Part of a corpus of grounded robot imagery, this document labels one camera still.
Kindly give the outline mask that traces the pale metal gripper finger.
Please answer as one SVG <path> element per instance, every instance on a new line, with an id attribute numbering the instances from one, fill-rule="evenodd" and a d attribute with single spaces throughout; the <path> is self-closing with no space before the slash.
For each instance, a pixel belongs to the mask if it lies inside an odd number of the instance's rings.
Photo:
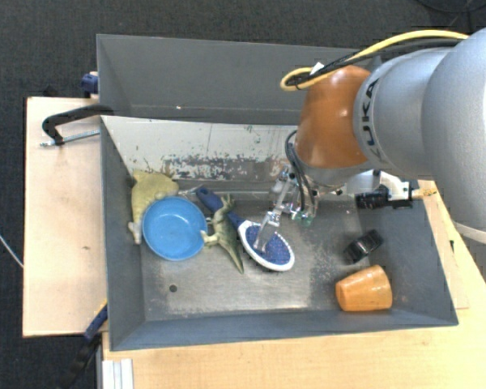
<path id="1" fill-rule="evenodd" d="M 253 243 L 255 250 L 264 251 L 266 244 L 272 239 L 280 226 L 280 214 L 278 212 L 267 212 L 264 216 L 257 236 Z"/>

